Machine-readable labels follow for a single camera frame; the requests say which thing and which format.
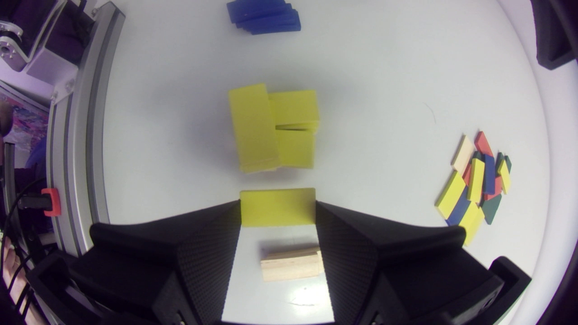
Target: colorful painting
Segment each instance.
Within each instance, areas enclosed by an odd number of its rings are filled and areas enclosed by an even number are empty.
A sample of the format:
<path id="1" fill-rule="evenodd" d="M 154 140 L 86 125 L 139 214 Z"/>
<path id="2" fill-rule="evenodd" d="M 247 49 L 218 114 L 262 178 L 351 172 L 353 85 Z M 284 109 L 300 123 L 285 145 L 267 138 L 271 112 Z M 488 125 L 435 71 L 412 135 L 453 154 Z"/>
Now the colorful painting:
<path id="1" fill-rule="evenodd" d="M 0 83 L 0 100 L 8 101 L 14 107 L 12 130 L 4 137 L 4 142 L 30 152 L 46 136 L 48 108 L 26 99 L 3 83 Z"/>

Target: bolt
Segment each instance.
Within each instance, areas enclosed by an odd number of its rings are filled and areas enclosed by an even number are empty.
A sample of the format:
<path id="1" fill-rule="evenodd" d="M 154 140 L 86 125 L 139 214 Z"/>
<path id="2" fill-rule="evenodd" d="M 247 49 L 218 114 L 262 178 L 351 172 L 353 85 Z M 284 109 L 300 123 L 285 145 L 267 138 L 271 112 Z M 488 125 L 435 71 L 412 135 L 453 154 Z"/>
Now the bolt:
<path id="1" fill-rule="evenodd" d="M 69 80 L 66 85 L 64 85 L 64 89 L 70 94 L 72 89 L 74 88 L 74 79 Z"/>

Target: red clamp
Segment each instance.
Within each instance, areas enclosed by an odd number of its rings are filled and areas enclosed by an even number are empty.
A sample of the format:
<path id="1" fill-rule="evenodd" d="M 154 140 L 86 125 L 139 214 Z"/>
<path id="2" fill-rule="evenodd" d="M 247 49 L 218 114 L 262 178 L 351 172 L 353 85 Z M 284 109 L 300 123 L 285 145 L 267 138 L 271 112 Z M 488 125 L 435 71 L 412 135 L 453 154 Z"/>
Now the red clamp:
<path id="1" fill-rule="evenodd" d="M 58 195 L 57 189 L 42 189 L 40 192 L 42 194 L 50 195 L 50 200 L 52 201 L 52 210 L 44 211 L 44 215 L 47 217 L 56 217 L 61 214 L 60 210 L 60 196 Z"/>

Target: stack of blue blocks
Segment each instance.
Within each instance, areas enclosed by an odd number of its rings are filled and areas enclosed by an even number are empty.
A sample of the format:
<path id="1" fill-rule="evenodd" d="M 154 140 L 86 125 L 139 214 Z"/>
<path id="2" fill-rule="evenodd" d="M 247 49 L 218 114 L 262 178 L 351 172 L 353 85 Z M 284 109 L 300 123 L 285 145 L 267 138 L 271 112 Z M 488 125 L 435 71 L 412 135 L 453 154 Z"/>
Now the stack of blue blocks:
<path id="1" fill-rule="evenodd" d="M 235 0 L 227 9 L 231 22 L 253 35 L 301 30 L 297 10 L 285 0 Z"/>

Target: yellow foam block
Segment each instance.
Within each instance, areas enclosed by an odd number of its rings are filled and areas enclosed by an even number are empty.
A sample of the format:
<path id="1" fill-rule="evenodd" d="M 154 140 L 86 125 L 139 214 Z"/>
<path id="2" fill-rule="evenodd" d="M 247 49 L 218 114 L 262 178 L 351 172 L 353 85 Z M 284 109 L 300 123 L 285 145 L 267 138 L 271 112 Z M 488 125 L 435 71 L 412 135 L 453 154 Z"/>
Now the yellow foam block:
<path id="1" fill-rule="evenodd" d="M 314 90 L 270 93 L 269 100 L 277 126 L 319 122 L 317 94 Z"/>
<path id="2" fill-rule="evenodd" d="M 464 217 L 460 221 L 460 226 L 466 229 L 464 245 L 468 246 L 472 242 L 482 220 L 484 220 L 484 212 L 474 202 L 470 202 Z"/>
<path id="3" fill-rule="evenodd" d="M 460 199 L 465 187 L 466 183 L 464 182 L 462 175 L 457 171 L 454 171 L 450 176 L 450 180 L 447 181 L 446 187 L 435 202 L 435 207 L 444 219 L 447 220 L 451 211 L 454 210 L 455 204 Z"/>
<path id="4" fill-rule="evenodd" d="M 470 141 L 468 136 L 464 134 L 458 151 L 455 152 L 455 156 L 451 161 L 451 166 L 454 170 L 458 171 L 460 175 L 463 175 L 475 151 L 476 146 Z"/>
<path id="5" fill-rule="evenodd" d="M 313 168 L 315 136 L 310 131 L 277 130 L 281 165 L 295 168 Z"/>
<path id="6" fill-rule="evenodd" d="M 241 225 L 284 227 L 315 224 L 315 189 L 241 191 Z"/>
<path id="7" fill-rule="evenodd" d="M 510 172 L 507 169 L 507 163 L 505 159 L 502 159 L 500 166 L 498 166 L 498 175 L 502 177 L 502 190 L 504 194 L 510 190 Z"/>
<path id="8" fill-rule="evenodd" d="M 229 91 L 239 165 L 243 172 L 258 172 L 281 166 L 275 120 L 265 84 Z"/>
<path id="9" fill-rule="evenodd" d="M 313 134 L 316 134 L 316 133 L 317 133 L 317 130 L 319 129 L 319 122 L 276 125 L 276 128 L 277 128 L 277 130 L 304 130 L 304 131 L 311 131 Z"/>
<path id="10" fill-rule="evenodd" d="M 481 186 L 484 182 L 485 166 L 486 164 L 482 160 L 472 159 L 472 172 L 470 173 L 467 198 L 474 203 L 480 203 L 481 200 Z"/>

